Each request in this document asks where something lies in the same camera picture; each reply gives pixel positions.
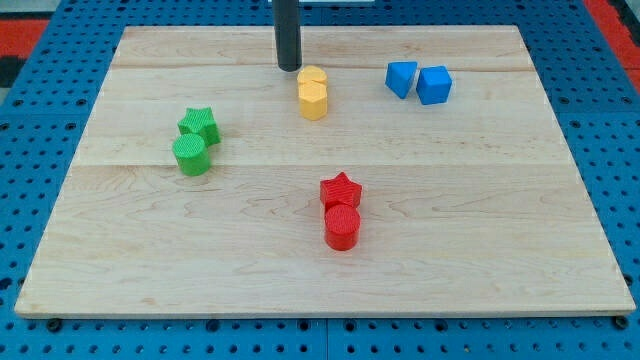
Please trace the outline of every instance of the blue pegboard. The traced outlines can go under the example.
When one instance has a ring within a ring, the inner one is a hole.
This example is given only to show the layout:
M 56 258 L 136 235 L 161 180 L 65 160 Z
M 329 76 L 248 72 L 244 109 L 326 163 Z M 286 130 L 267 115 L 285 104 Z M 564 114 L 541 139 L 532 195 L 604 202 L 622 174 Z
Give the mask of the blue pegboard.
M 13 304 L 126 25 L 270 25 L 264 0 L 63 0 L 0 108 L 0 359 L 638 358 L 620 318 L 30 321 Z M 308 25 L 516 24 L 632 294 L 640 99 L 580 1 L 305 6 Z

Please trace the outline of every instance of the star-shaped block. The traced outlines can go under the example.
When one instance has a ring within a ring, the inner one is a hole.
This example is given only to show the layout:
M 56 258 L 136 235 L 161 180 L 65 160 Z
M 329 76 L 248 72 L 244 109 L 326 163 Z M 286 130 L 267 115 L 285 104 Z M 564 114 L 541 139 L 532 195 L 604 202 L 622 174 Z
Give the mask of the star-shaped block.
M 325 212 L 338 204 L 356 208 L 360 205 L 361 196 L 362 185 L 349 180 L 344 172 L 333 179 L 320 181 L 320 201 Z
M 204 139 L 207 147 L 220 142 L 218 125 L 213 118 L 210 107 L 204 109 L 187 109 L 187 115 L 178 122 L 180 134 L 197 134 Z

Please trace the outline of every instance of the yellow block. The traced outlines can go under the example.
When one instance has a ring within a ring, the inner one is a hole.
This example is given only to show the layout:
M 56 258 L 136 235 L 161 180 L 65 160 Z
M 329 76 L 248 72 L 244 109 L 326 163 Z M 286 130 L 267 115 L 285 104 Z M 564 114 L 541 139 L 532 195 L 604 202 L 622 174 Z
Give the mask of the yellow block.
M 300 114 L 309 120 L 318 120 L 327 115 L 327 86 L 309 81 L 298 87 Z
M 320 69 L 317 66 L 308 65 L 305 66 L 298 73 L 298 86 L 302 84 L 306 84 L 309 81 L 315 81 L 320 84 L 327 85 L 327 73 L 324 70 Z

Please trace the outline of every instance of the plastic block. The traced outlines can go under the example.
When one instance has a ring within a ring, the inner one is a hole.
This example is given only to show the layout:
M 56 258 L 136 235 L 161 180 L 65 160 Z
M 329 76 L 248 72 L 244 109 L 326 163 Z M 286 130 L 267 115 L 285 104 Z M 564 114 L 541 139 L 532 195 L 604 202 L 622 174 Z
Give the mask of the plastic block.
M 327 115 L 327 87 L 315 81 L 309 81 L 298 88 L 300 114 L 305 119 L 318 120 Z
M 324 215 L 324 240 L 332 249 L 345 251 L 358 243 L 360 214 L 355 208 L 340 204 Z
M 211 108 L 187 109 L 187 115 L 178 122 L 180 134 L 198 134 L 206 146 L 220 143 L 218 125 L 213 118 Z
M 391 62 L 387 65 L 387 79 L 384 82 L 400 99 L 407 97 L 418 68 L 415 61 Z
M 178 161 L 180 171 L 188 176 L 204 174 L 211 167 L 211 158 L 204 139 L 197 134 L 180 135 L 173 142 L 173 155 Z
M 362 185 L 349 180 L 344 172 L 333 179 L 320 181 L 320 201 L 325 212 L 333 206 L 344 204 L 356 208 L 360 205 Z
M 308 83 L 309 81 L 319 82 L 320 84 L 327 84 L 327 73 L 317 66 L 308 65 L 305 66 L 298 73 L 298 86 Z
M 444 66 L 423 68 L 416 86 L 422 105 L 447 102 L 451 90 L 451 76 Z

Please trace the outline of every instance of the wooden surface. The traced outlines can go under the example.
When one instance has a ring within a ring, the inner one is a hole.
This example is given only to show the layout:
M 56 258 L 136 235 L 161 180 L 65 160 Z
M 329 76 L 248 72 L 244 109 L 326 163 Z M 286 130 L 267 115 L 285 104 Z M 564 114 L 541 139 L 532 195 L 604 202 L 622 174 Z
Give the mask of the wooden surface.
M 270 28 L 128 28 L 16 311 L 34 318 L 502 317 L 635 308 L 515 27 L 305 28 L 329 114 L 298 114 Z M 444 105 L 389 61 L 446 64 Z M 171 154 L 213 106 L 214 167 Z M 364 185 L 358 245 L 319 182 Z

